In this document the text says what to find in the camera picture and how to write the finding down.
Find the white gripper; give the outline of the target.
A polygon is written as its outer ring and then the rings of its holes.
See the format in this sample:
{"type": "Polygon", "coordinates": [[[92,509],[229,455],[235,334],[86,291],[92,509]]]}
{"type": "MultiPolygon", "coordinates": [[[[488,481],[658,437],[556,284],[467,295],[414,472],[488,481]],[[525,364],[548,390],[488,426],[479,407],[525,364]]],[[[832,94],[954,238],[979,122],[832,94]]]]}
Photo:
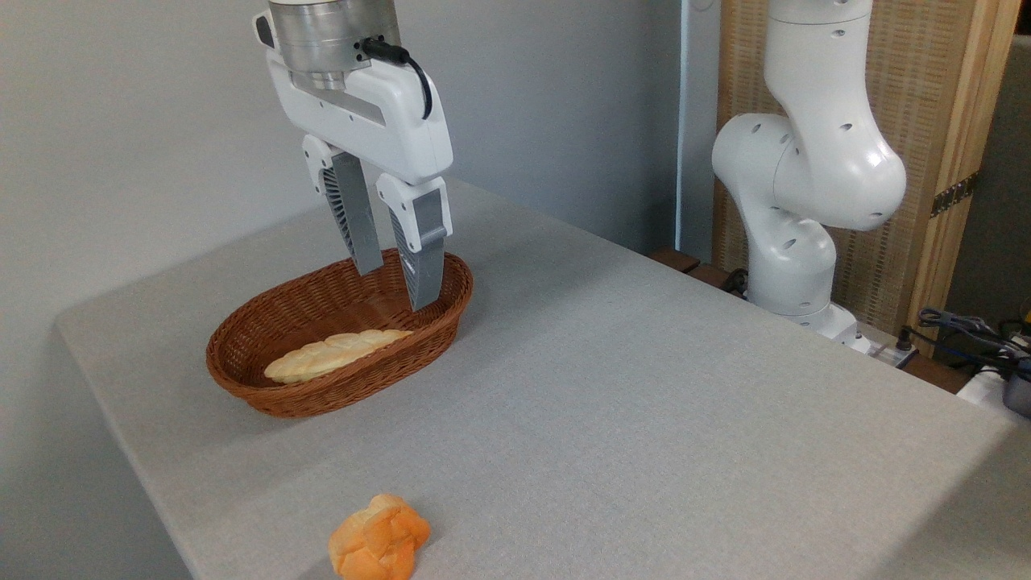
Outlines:
{"type": "Polygon", "coordinates": [[[361,276],[383,267],[361,160],[390,173],[376,181],[377,193],[389,206],[410,308],[428,307],[441,294],[443,241],[453,234],[448,187],[438,177],[453,164],[441,103],[424,118],[415,71],[383,61],[350,71],[343,89],[317,89],[295,86],[301,77],[276,52],[268,49],[266,59],[288,120],[307,133],[302,150],[313,187],[327,199],[361,276]]]}

